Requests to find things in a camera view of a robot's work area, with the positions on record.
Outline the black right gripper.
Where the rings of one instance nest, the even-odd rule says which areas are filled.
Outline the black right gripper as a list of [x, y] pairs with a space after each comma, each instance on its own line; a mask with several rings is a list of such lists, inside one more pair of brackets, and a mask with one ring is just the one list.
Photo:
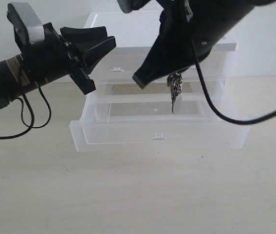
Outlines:
[[159, 34], [132, 79], [144, 89], [153, 81], [205, 59], [223, 37], [221, 0], [160, 0]]

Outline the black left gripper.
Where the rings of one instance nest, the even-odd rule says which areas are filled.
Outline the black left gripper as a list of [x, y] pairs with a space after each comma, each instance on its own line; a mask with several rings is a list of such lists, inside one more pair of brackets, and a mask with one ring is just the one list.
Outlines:
[[96, 90], [89, 77], [96, 65], [116, 48], [114, 36], [105, 26], [62, 27], [61, 35], [52, 23], [43, 25], [45, 41], [22, 52], [25, 73], [36, 88], [69, 75], [84, 95]]

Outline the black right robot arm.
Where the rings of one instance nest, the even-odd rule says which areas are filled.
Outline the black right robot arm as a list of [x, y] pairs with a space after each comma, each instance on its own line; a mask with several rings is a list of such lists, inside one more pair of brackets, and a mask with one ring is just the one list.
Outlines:
[[213, 46], [256, 6], [271, 0], [160, 0], [158, 36], [133, 74], [140, 88], [183, 72], [210, 54]]

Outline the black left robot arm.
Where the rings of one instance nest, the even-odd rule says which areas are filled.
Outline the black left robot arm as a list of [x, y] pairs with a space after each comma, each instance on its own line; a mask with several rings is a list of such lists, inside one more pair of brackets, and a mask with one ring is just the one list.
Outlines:
[[96, 90], [89, 77], [106, 51], [99, 47], [115, 43], [104, 27], [74, 29], [63, 27], [57, 33], [51, 23], [43, 26], [41, 42], [24, 43], [15, 34], [21, 54], [0, 62], [0, 110], [22, 94], [70, 76], [85, 95]]

